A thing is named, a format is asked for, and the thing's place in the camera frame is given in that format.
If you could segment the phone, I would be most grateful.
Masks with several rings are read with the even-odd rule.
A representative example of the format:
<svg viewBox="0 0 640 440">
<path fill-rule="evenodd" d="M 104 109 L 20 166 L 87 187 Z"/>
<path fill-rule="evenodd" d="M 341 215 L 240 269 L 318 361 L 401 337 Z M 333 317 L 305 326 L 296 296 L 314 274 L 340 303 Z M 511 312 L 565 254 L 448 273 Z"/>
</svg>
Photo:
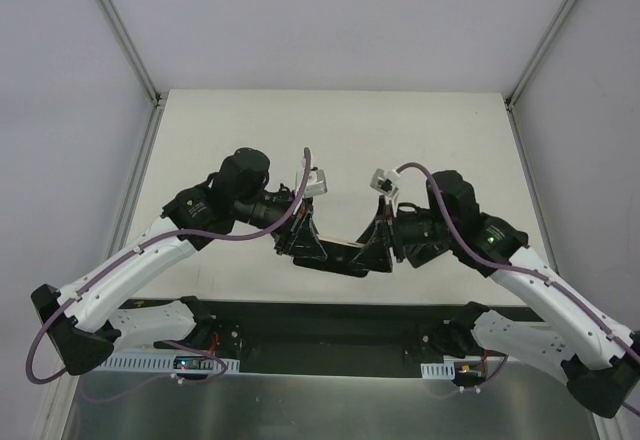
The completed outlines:
<svg viewBox="0 0 640 440">
<path fill-rule="evenodd" d="M 295 256 L 292 263 L 300 268 L 356 278 L 364 278 L 371 271 L 370 267 L 356 262 L 356 256 L 361 252 L 360 244 L 320 239 L 319 246 L 323 254 Z"/>
</svg>

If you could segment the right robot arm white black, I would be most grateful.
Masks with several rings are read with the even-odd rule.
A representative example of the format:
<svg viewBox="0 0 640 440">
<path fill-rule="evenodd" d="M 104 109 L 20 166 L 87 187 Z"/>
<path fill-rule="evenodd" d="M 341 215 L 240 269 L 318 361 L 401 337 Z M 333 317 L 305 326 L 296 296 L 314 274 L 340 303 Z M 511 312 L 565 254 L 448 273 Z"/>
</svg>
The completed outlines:
<svg viewBox="0 0 640 440">
<path fill-rule="evenodd" d="M 455 170 L 427 173 L 428 207 L 397 200 L 401 175 L 377 170 L 389 238 L 378 259 L 420 268 L 445 253 L 514 294 L 547 325 L 522 326 L 479 303 L 464 305 L 430 333 L 432 346 L 462 358 L 477 349 L 512 356 L 562 383 L 591 413 L 614 417 L 639 383 L 639 334 L 597 309 L 530 246 L 528 235 L 481 212 L 472 185 Z"/>
</svg>

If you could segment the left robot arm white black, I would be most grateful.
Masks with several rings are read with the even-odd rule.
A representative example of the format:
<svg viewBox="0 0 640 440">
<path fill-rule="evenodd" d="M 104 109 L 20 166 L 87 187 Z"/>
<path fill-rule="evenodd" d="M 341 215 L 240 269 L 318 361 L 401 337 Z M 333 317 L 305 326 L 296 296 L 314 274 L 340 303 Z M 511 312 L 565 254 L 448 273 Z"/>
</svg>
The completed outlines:
<svg viewBox="0 0 640 440">
<path fill-rule="evenodd" d="M 102 265 L 61 288 L 43 284 L 31 294 L 42 322 L 25 362 L 28 380 L 49 383 L 34 372 L 37 349 L 49 339 L 65 373 L 79 376 L 113 353 L 156 343 L 194 353 L 211 351 L 212 314 L 194 296 L 158 307 L 124 309 L 124 303 L 173 265 L 213 241 L 245 242 L 281 233 L 305 207 L 305 200 L 326 193 L 323 170 L 312 153 L 293 189 L 270 193 L 269 158 L 244 147 L 226 157 L 207 179 L 180 191 L 136 239 Z"/>
</svg>

